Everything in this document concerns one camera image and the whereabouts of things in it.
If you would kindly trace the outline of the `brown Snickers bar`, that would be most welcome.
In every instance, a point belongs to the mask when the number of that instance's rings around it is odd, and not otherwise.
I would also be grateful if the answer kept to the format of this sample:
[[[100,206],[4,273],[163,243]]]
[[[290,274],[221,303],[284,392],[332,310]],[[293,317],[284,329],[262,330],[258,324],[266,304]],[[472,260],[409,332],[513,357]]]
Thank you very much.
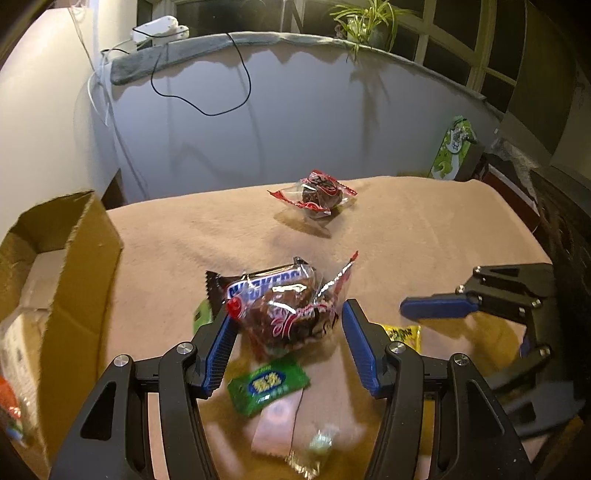
[[[233,297],[238,297],[242,310],[266,294],[267,290],[293,280],[314,278],[315,267],[301,257],[294,257],[293,262],[257,272],[245,272],[240,275],[224,276],[211,270],[205,272],[207,300],[213,316],[221,311],[222,305]]]

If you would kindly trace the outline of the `clear wrapped small candy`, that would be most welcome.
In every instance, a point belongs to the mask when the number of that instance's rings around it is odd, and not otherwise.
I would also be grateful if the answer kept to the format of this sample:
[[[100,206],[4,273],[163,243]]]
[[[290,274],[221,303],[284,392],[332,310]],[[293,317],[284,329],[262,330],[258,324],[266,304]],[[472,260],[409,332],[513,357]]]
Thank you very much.
[[[339,433],[341,429],[338,426],[325,424],[311,436],[303,450],[291,450],[284,461],[302,478],[317,479],[322,472],[322,466],[331,455]]]

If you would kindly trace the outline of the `green potted plant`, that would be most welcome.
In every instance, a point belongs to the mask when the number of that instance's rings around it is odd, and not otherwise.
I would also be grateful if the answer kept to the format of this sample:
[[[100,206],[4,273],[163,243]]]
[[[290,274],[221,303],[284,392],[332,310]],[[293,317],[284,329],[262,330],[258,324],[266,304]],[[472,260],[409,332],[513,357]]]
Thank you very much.
[[[329,15],[351,43],[349,56],[356,61],[363,48],[390,53],[397,39],[400,19],[416,16],[417,11],[400,8],[391,1],[372,0],[363,7],[337,4]]]

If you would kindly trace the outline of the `green candy packet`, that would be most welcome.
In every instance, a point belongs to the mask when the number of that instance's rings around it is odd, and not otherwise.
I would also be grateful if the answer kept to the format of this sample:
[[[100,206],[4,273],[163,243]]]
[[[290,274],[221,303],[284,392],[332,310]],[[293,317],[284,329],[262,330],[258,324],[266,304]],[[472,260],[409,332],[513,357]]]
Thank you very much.
[[[235,410],[245,417],[252,417],[270,403],[306,389],[310,383],[310,377],[294,356],[287,355],[232,379],[228,383],[228,392]]]
[[[192,333],[195,334],[204,325],[208,325],[213,321],[211,304],[207,299],[200,302],[197,309],[193,313]]]

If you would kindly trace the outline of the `red clear snack packet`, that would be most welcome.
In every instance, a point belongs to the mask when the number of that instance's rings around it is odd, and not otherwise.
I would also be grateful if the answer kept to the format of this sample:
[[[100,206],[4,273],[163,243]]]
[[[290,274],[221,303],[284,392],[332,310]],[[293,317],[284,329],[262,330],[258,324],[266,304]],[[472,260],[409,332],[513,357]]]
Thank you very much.
[[[271,197],[296,208],[311,219],[331,217],[342,206],[358,196],[358,192],[320,170],[312,170],[290,187],[267,191]]]

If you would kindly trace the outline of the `red clear chocolate cake packet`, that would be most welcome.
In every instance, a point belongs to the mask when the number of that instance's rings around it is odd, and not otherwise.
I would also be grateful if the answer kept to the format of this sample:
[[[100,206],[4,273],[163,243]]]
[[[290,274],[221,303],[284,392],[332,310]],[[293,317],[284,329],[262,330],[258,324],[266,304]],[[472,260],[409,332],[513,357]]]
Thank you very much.
[[[228,314],[245,331],[256,358],[280,358],[329,335],[358,257],[353,253],[332,276],[315,268],[314,278],[273,286],[245,310],[238,297],[226,301]]]

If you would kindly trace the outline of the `pink candy packet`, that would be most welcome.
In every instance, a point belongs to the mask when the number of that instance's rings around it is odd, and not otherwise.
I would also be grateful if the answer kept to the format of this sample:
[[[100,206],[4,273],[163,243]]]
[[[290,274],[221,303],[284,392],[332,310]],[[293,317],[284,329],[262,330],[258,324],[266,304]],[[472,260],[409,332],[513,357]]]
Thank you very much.
[[[252,437],[253,453],[284,459],[294,450],[294,427],[303,396],[304,390],[297,390],[263,408]]]

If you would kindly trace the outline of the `cardboard box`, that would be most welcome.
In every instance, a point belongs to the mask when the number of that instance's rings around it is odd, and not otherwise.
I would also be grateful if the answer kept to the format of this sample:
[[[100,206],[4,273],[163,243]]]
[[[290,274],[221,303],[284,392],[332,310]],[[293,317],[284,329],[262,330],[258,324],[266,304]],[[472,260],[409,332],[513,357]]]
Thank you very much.
[[[1,322],[23,310],[36,428],[25,462],[45,478],[99,375],[103,321],[123,243],[92,191],[23,212],[1,243]]]

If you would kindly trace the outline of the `white power adapter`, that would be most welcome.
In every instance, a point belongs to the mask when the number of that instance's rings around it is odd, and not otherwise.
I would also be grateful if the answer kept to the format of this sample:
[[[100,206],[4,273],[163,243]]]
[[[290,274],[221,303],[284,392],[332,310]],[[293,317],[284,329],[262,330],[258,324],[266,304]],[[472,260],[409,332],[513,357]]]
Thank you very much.
[[[180,25],[171,15],[165,15],[131,29],[131,40],[139,45],[151,41],[153,45],[161,45],[171,41],[189,37],[189,28]]]

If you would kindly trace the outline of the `snack bag in box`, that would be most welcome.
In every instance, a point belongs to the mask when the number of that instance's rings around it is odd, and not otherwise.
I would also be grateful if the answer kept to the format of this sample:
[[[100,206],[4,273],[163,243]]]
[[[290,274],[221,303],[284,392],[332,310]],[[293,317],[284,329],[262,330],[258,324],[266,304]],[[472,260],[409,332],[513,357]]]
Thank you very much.
[[[1,322],[1,377],[10,388],[3,406],[9,418],[6,433],[21,446],[29,447],[36,428],[36,397],[24,344],[23,320],[23,310],[18,308]]]

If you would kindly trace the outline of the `yellow candy packet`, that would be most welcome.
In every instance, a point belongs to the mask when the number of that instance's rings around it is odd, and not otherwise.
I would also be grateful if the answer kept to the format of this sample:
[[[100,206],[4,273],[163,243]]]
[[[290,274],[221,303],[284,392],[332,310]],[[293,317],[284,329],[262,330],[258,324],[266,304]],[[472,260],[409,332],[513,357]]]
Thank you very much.
[[[408,327],[394,327],[383,325],[382,328],[391,342],[402,342],[413,348],[417,353],[422,353],[422,327],[413,325]]]

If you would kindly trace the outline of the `green white carton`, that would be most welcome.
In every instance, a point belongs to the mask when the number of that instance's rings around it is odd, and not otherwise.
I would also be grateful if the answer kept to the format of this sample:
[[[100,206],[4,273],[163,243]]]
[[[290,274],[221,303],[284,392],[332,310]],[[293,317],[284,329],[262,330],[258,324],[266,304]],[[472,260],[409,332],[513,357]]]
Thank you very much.
[[[446,131],[429,172],[436,180],[454,180],[460,171],[472,145],[477,144],[477,136],[470,121],[456,116]]]

